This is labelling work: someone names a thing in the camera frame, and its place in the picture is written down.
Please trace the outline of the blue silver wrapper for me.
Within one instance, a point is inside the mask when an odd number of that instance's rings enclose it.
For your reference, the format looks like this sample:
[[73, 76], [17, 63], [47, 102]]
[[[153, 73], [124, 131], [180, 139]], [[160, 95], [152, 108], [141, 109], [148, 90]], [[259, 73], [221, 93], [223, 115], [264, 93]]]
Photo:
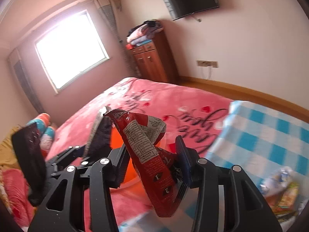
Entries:
[[112, 121], [107, 116], [107, 113], [110, 111], [111, 108], [109, 106], [103, 106], [98, 111], [84, 149], [83, 159], [107, 157], [111, 152]]

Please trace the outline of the red snack wrapper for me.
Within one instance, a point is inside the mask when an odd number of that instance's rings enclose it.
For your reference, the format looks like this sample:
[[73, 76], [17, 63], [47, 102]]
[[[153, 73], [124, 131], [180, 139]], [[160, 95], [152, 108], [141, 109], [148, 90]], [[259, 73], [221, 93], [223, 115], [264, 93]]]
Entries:
[[[107, 113], [107, 116], [122, 135], [127, 149], [130, 147], [130, 142], [121, 131], [134, 120], [144, 126], [158, 126], [159, 123], [163, 123], [166, 133], [166, 123], [160, 118], [121, 109], [114, 109]], [[171, 217], [179, 207], [188, 186], [183, 181], [177, 154], [157, 147], [158, 143], [154, 145], [158, 155], [154, 156], [150, 151], [147, 151], [144, 155], [146, 161], [142, 161], [137, 152], [130, 151], [129, 154], [156, 214], [159, 217]]]

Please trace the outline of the yellow chips bag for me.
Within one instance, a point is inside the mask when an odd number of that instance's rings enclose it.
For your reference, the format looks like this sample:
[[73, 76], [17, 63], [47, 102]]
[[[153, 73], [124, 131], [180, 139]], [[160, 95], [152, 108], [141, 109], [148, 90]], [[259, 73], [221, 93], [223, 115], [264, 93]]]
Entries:
[[281, 195], [279, 200], [272, 206], [277, 220], [282, 223], [297, 214], [295, 209], [295, 203], [299, 195], [299, 184], [292, 182], [284, 193]]

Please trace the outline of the crushed plastic bottle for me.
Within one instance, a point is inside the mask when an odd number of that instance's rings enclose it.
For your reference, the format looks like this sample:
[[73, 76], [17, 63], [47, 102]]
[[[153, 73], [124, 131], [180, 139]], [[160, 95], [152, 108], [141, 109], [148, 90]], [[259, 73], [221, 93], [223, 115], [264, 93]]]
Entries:
[[260, 183], [261, 194], [264, 197], [275, 196], [292, 183], [294, 171], [289, 166], [279, 168]]

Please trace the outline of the colourful pillow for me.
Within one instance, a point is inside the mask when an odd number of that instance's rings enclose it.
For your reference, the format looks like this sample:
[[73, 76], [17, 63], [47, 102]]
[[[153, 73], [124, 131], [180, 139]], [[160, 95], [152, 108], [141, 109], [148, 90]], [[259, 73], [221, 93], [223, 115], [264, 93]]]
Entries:
[[26, 125], [36, 123], [39, 137], [40, 137], [40, 150], [44, 158], [47, 157], [50, 148], [54, 142], [55, 128], [50, 123], [50, 115], [41, 113], [36, 118], [30, 120]]

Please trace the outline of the orange plastic bucket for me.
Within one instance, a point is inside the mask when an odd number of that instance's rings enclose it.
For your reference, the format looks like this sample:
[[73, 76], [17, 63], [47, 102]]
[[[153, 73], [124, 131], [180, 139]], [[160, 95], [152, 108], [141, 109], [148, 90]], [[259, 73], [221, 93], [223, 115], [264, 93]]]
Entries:
[[121, 184], [129, 186], [138, 180], [137, 173], [132, 165], [129, 152], [137, 152], [142, 161], [146, 161], [144, 155], [150, 151], [157, 156], [154, 145], [160, 141], [165, 134], [165, 124], [158, 126], [140, 125], [137, 121], [129, 123], [121, 133], [130, 142], [127, 149], [123, 143], [123, 137], [116, 127], [112, 126], [110, 147], [111, 152], [107, 156], [110, 166], [107, 167], [107, 185], [112, 189], [121, 187]]

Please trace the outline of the blue checkered tablecloth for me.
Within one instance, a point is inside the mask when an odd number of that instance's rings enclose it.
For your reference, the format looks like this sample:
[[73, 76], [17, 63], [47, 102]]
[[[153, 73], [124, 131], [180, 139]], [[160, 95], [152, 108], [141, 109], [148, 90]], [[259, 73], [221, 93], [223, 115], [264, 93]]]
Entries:
[[[219, 116], [227, 114], [222, 111]], [[258, 188], [263, 179], [289, 166], [300, 184], [297, 204], [308, 200], [308, 123], [258, 104], [234, 101], [222, 127], [201, 157], [225, 168], [241, 166]], [[159, 218], [152, 210], [122, 222], [119, 231], [191, 231], [196, 201], [197, 190], [188, 190], [171, 218]]]

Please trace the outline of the bright window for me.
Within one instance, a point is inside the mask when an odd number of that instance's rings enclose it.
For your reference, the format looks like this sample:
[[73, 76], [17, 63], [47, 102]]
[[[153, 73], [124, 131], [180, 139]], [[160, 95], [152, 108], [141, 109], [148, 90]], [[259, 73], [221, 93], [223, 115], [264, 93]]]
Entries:
[[57, 92], [110, 58], [87, 10], [57, 22], [36, 40], [35, 49]]

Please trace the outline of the pink bed blanket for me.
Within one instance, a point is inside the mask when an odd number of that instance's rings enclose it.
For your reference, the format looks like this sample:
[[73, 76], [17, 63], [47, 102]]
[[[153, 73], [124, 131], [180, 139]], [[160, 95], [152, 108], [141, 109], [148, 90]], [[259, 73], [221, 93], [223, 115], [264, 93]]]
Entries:
[[29, 231], [216, 231], [218, 199], [207, 206], [189, 180], [205, 189], [215, 166], [181, 152], [206, 156], [230, 102], [125, 78], [69, 118], [46, 157], [36, 124], [18, 130], [12, 144], [37, 208]]

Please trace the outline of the wooden cabinet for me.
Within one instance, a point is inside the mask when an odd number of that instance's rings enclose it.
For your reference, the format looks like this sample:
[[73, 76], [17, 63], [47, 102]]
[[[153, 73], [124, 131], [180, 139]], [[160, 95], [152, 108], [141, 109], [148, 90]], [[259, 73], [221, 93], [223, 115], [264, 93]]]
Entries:
[[129, 52], [143, 79], [177, 83], [179, 73], [165, 32], [155, 34], [150, 42], [135, 47]]

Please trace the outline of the folded blankets stack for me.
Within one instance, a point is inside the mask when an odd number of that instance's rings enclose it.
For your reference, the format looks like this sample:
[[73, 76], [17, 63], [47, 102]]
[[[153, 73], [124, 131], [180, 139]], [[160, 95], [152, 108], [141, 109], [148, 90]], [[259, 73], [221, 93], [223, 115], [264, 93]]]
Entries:
[[126, 37], [126, 49], [131, 50], [142, 44], [148, 43], [155, 34], [163, 31], [163, 25], [159, 20], [147, 20], [129, 30]]

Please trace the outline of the wall power outlet strip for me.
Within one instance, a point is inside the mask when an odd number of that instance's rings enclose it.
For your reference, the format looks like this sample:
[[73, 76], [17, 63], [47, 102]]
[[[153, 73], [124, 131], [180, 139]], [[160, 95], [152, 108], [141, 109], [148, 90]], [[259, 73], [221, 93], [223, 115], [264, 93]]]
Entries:
[[218, 68], [218, 62], [217, 61], [205, 61], [205, 60], [197, 60], [197, 65], [199, 67], [213, 67]]

